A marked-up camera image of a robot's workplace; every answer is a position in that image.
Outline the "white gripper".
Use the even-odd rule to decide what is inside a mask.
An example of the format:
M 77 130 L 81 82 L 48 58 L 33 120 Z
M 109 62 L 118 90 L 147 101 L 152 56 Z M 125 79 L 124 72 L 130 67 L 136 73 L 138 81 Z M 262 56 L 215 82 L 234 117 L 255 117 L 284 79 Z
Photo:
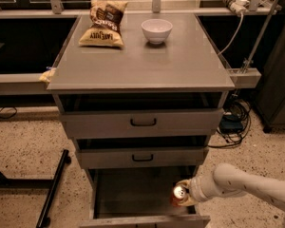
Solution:
M 191 180 L 180 180 L 176 183 L 189 189 L 191 196 L 186 196 L 178 202 L 179 206 L 194 206 L 199 202 L 208 201 L 218 193 L 217 186 L 211 175 L 195 176 Z

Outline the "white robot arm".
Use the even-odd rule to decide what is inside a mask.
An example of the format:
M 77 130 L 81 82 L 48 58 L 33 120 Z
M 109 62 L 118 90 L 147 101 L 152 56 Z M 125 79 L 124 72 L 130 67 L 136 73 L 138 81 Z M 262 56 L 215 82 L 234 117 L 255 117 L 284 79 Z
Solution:
M 177 182 L 171 193 L 171 202 L 176 206 L 193 206 L 213 198 L 229 198 L 243 193 L 285 212 L 285 180 L 249 174 L 229 163 L 220 163 L 211 174 Z

